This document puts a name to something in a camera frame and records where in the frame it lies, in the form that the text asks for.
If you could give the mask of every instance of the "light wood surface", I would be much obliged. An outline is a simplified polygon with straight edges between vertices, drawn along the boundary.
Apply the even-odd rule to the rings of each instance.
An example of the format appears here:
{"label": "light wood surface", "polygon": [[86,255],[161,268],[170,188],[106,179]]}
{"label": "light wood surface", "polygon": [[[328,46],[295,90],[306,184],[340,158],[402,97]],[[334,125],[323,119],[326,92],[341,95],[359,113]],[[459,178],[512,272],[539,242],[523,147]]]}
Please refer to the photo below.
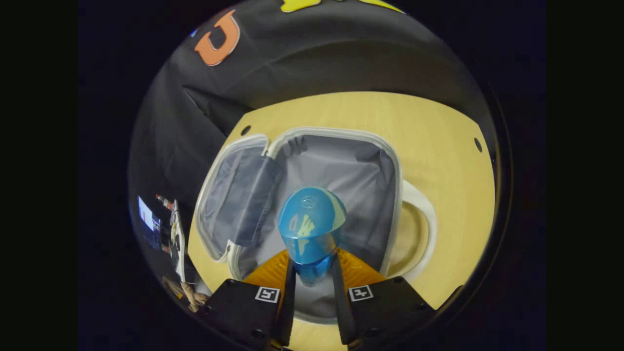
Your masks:
{"label": "light wood surface", "polygon": [[[225,144],[241,131],[264,133],[275,140],[293,127],[324,126],[376,133],[396,151],[403,178],[435,207],[437,243],[422,274],[409,282],[438,309],[474,270],[490,235],[494,216],[494,175],[478,125],[465,115],[434,101],[386,92],[341,92],[281,102],[245,114]],[[477,149],[474,139],[483,148]],[[424,216],[403,204],[389,275],[413,265],[424,250]],[[188,254],[211,290],[230,278],[227,264],[214,262],[195,229],[189,233]],[[295,320],[289,348],[344,350],[337,325]]]}

